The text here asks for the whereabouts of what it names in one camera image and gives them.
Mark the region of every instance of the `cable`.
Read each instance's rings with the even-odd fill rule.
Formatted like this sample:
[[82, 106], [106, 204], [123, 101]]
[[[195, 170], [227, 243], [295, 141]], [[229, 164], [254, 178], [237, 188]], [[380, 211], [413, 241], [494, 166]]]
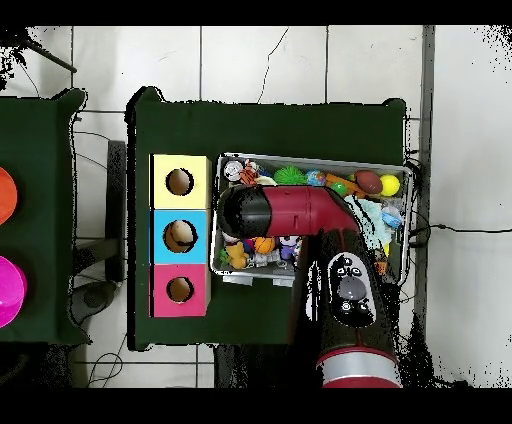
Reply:
[[98, 133], [92, 133], [88, 131], [73, 131], [75, 134], [88, 134], [88, 135], [96, 135], [98, 137], [104, 138], [107, 141], [110, 141], [110, 138], [105, 137], [104, 135], [98, 134]]
[[37, 97], [41, 98], [41, 96], [39, 95], [39, 90], [37, 89], [37, 86], [34, 84], [34, 81], [32, 81], [32, 78], [30, 78], [30, 75], [28, 74], [28, 72], [25, 69], [25, 67], [23, 65], [21, 65], [21, 64], [20, 64], [20, 67], [21, 67], [21, 69], [23, 69], [23, 72], [25, 72], [25, 75], [28, 77], [28, 79], [30, 80], [30, 82], [34, 86], [34, 88], [36, 90], [36, 93], [37, 93]]
[[439, 228], [440, 230], [450, 230], [455, 233], [485, 233], [485, 234], [503, 234], [503, 233], [512, 233], [512, 228], [507, 228], [506, 230], [460, 230], [457, 228], [450, 227], [445, 224], [435, 224], [429, 225], [430, 228]]
[[[119, 353], [121, 352], [121, 349], [123, 348], [124, 346], [124, 342], [126, 341], [126, 336], [128, 334], [125, 333], [124, 335], [124, 338], [123, 338], [123, 341], [121, 342], [121, 346], [119, 346], [119, 350], [117, 351], [117, 353], [112, 353], [112, 352], [109, 352], [109, 353], [104, 353], [103, 355], [101, 355], [97, 360], [96, 362], [94, 363], [94, 366], [92, 367], [92, 370], [91, 370], [91, 374], [89, 376], [89, 382], [87, 383], [87, 386], [85, 387], [86, 389], [89, 388], [89, 386], [92, 384], [92, 383], [96, 383], [98, 381], [105, 381], [105, 383], [103, 383], [103, 386], [102, 388], [105, 388], [105, 386], [107, 385], [108, 381], [116, 376], [118, 376], [121, 371], [123, 370], [123, 360], [121, 359], [121, 357], [119, 356]], [[108, 355], [112, 355], [112, 356], [115, 356], [116, 357], [116, 360], [114, 361], [114, 365], [112, 365], [112, 369], [110, 370], [110, 373], [108, 375], [108, 377], [103, 377], [103, 378], [97, 378], [95, 380], [92, 380], [92, 376], [94, 374], [94, 370], [96, 369], [96, 365], [98, 365], [101, 360], [101, 358], [104, 358], [105, 356], [108, 356]], [[119, 363], [121, 365], [121, 367], [119, 368], [119, 371], [117, 371], [115, 374], [112, 374], [114, 372], [114, 368], [115, 366], [117, 365], [117, 360], [119, 360]]]
[[267, 81], [267, 74], [268, 74], [268, 71], [270, 69], [270, 56], [272, 56], [272, 54], [274, 54], [274, 52], [277, 50], [277, 48], [279, 47], [279, 44], [281, 44], [281, 41], [283, 41], [283, 38], [284, 38], [284, 36], [286, 35], [286, 33], [288, 32], [289, 29], [290, 29], [290, 27], [286, 28], [286, 31], [283, 33], [283, 35], [279, 39], [279, 42], [276, 44], [274, 49], [267, 56], [267, 70], [265, 71], [265, 77], [263, 78], [263, 86], [261, 87], [261, 94], [260, 94], [260, 97], [258, 98], [258, 101], [256, 103], [260, 102], [261, 97], [263, 96], [263, 91], [265, 91], [265, 83]]
[[77, 156], [80, 156], [81, 158], [87, 159], [88, 161], [95, 163], [98, 166], [101, 166], [103, 169], [107, 170], [107, 167], [105, 165], [102, 165], [99, 162], [96, 162], [95, 160], [88, 158], [87, 156], [81, 155], [80, 153], [75, 153]]

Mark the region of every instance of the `yellow ball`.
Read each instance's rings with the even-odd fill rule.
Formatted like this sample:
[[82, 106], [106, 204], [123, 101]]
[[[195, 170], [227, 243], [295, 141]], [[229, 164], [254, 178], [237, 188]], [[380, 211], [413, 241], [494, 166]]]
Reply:
[[380, 177], [380, 180], [382, 182], [381, 196], [394, 196], [400, 189], [400, 181], [398, 181], [398, 178], [394, 175], [383, 175]]

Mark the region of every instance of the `green toy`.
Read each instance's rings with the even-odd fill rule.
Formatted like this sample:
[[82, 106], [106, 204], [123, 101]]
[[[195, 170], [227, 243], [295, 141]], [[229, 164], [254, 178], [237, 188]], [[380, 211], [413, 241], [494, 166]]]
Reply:
[[219, 260], [222, 265], [229, 265], [229, 255], [226, 249], [222, 249], [219, 252]]
[[332, 188], [336, 193], [338, 193], [341, 197], [345, 197], [347, 194], [348, 188], [345, 187], [342, 183], [332, 183], [329, 188]]
[[307, 178], [295, 166], [287, 166], [286, 168], [279, 169], [274, 174], [274, 181], [279, 185], [306, 185]]

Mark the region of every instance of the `orange ball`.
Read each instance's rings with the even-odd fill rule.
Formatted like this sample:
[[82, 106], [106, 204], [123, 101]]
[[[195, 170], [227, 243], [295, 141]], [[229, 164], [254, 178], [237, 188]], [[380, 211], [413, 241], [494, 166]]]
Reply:
[[270, 253], [276, 247], [276, 240], [274, 237], [256, 237], [254, 239], [254, 251], [257, 253]]

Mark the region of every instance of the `green table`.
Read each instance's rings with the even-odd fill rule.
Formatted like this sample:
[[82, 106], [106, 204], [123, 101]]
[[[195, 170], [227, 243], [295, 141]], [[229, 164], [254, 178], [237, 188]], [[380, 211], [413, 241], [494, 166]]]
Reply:
[[18, 206], [0, 226], [0, 255], [20, 266], [27, 297], [2, 342], [81, 344], [69, 318], [73, 269], [70, 121], [85, 100], [72, 89], [54, 99], [0, 97], [0, 167], [14, 178]]
[[128, 173], [129, 348], [285, 343], [291, 300], [289, 288], [270, 280], [242, 286], [212, 275], [206, 317], [149, 317], [149, 154], [205, 155], [214, 163], [223, 152], [247, 152], [401, 165], [405, 111], [400, 99], [383, 105], [166, 103], [153, 87], [139, 90], [126, 114], [128, 167], [135, 169]]

